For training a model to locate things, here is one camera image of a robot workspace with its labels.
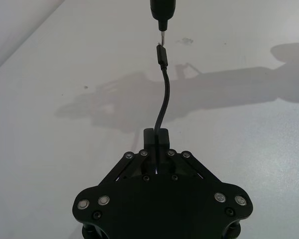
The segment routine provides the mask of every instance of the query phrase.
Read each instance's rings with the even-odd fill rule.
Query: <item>black device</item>
[[[155,127],[144,130],[144,149],[126,152],[98,186],[79,193],[73,215],[84,239],[237,238],[253,204],[191,152],[170,149],[168,130],[160,128],[169,100],[168,62],[166,49],[159,44],[156,50],[165,95]]]
[[[175,12],[176,0],[150,0],[150,10],[153,17],[158,20],[160,31],[167,30],[167,22]]]

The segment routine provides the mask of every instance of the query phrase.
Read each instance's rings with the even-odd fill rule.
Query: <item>white table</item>
[[[81,238],[74,198],[154,125],[158,40],[149,1],[66,0],[2,65],[0,239]],[[241,239],[299,239],[299,0],[179,0],[166,48],[171,147],[248,192]]]

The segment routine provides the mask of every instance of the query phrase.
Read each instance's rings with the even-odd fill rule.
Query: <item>hex bolt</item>
[[[104,205],[107,205],[109,203],[109,201],[110,201],[110,198],[108,196],[104,195],[99,198],[98,203],[99,203],[99,205],[104,206]]]
[[[143,177],[143,180],[144,180],[145,182],[148,182],[148,181],[150,180],[150,177],[149,177],[148,175],[145,175],[145,176]]]
[[[93,213],[93,219],[95,219],[95,220],[100,219],[101,216],[102,216],[102,213],[101,213],[100,211],[95,211],[95,212]]]
[[[224,203],[226,201],[226,196],[222,193],[215,193],[214,197],[217,202]]]
[[[144,157],[145,157],[145,156],[147,156],[148,154],[149,154],[149,153],[148,153],[147,151],[145,151],[145,150],[142,150],[142,151],[141,151],[141,156],[144,156]]]
[[[133,153],[132,153],[132,152],[127,152],[127,153],[125,154],[125,158],[128,158],[128,159],[133,158]]]
[[[177,176],[177,175],[172,175],[172,176],[171,176],[171,179],[172,179],[173,181],[177,181],[177,180],[178,180],[178,176]]]
[[[235,211],[234,211],[234,209],[232,209],[232,208],[226,208],[226,209],[225,209],[225,213],[226,213],[226,215],[229,216],[229,217],[233,217],[233,216],[235,216]]]
[[[183,153],[183,157],[184,157],[184,158],[189,158],[189,157],[190,157],[190,153],[188,153],[188,152],[184,152],[184,153]]]
[[[169,156],[174,156],[174,155],[175,155],[175,151],[174,151],[174,150],[169,150],[169,151],[167,152],[167,154],[168,154]]]
[[[240,196],[240,195],[236,196],[235,197],[235,201],[240,206],[247,205],[247,200],[243,196]]]
[[[87,199],[83,199],[78,203],[78,209],[83,210],[89,206],[90,202]]]

